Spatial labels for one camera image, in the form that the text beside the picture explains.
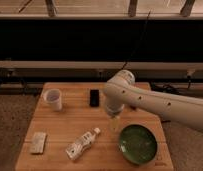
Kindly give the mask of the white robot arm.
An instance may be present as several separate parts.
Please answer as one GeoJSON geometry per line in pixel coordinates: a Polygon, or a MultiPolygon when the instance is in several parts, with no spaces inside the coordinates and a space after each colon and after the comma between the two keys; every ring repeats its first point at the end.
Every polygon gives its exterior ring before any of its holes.
{"type": "Polygon", "coordinates": [[[119,115],[124,105],[129,105],[203,133],[203,99],[138,88],[129,70],[120,70],[109,79],[103,93],[110,117],[119,115]]]}

